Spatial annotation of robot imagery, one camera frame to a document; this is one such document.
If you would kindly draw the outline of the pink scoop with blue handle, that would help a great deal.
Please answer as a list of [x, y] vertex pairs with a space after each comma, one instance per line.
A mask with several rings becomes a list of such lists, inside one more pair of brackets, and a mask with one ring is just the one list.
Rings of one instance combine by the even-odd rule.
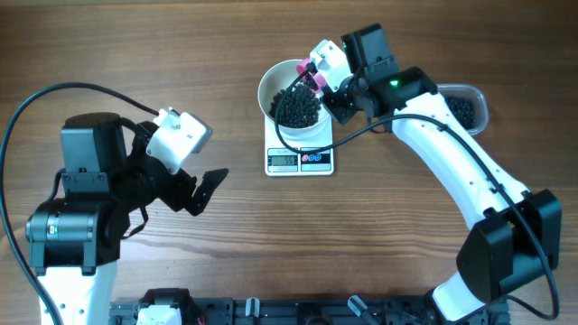
[[317, 70], [317, 66], [310, 59], [301, 60], [296, 71], [302, 76], [301, 82], [314, 94], [319, 94], [327, 86], [325, 77]]

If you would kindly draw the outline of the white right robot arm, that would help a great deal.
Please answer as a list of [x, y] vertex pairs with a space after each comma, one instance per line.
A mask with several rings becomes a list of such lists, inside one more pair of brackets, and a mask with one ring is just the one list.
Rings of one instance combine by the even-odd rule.
[[320, 42], [310, 60], [331, 116], [357, 112], [406, 143], [461, 212], [469, 235], [456, 273], [432, 293], [441, 322], [466, 320], [559, 263], [562, 207], [550, 190], [533, 192], [505, 172], [452, 114], [437, 85], [417, 67], [400, 69], [382, 27], [372, 24]]

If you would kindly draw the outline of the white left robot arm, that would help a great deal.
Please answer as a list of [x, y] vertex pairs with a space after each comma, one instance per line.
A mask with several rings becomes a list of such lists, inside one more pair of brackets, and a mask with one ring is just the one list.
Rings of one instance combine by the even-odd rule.
[[26, 224], [30, 264], [66, 324], [106, 324], [120, 246], [142, 230], [130, 213], [161, 200], [203, 212], [228, 170], [197, 179], [182, 170], [212, 135], [198, 117], [161, 110], [136, 124], [116, 113], [68, 118], [61, 129], [65, 167]]

